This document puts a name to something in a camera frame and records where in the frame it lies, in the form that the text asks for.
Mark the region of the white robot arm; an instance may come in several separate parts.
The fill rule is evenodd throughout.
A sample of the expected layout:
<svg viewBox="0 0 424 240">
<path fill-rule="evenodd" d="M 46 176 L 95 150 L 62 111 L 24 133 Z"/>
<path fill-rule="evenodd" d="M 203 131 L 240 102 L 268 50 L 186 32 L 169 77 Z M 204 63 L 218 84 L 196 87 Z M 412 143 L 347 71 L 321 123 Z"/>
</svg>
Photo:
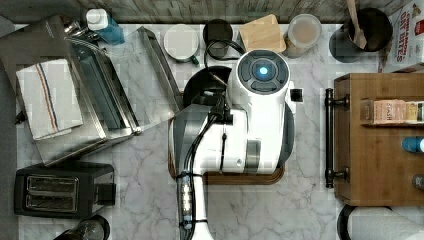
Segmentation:
<svg viewBox="0 0 424 240">
<path fill-rule="evenodd" d="M 240 56 L 212 105 L 191 104 L 171 121 L 179 240 L 213 240 L 203 176 L 208 172 L 272 174 L 291 154 L 290 71 L 271 50 Z"/>
</svg>

